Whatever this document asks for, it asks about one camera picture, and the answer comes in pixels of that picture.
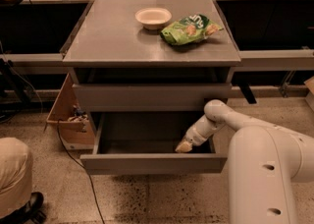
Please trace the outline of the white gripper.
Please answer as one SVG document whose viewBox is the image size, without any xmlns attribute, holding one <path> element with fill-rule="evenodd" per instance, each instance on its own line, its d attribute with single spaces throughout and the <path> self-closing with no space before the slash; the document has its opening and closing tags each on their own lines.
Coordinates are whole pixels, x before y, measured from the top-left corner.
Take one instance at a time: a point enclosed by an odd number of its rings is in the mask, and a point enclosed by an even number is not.
<svg viewBox="0 0 314 224">
<path fill-rule="evenodd" d="M 184 135 L 176 149 L 176 153 L 188 153 L 192 151 L 194 145 L 204 144 L 211 136 L 222 129 L 223 123 L 215 122 L 203 115 L 198 119 Z"/>
</svg>

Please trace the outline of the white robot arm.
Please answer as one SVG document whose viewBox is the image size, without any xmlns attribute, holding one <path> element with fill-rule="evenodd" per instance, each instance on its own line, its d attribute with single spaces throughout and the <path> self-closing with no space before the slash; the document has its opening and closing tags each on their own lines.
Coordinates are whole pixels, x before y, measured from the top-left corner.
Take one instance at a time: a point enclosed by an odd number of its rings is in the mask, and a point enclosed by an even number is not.
<svg viewBox="0 0 314 224">
<path fill-rule="evenodd" d="M 225 125 L 235 131 L 228 153 L 230 224 L 298 224 L 291 184 L 314 181 L 314 138 L 211 100 L 176 152 L 204 144 Z"/>
</svg>

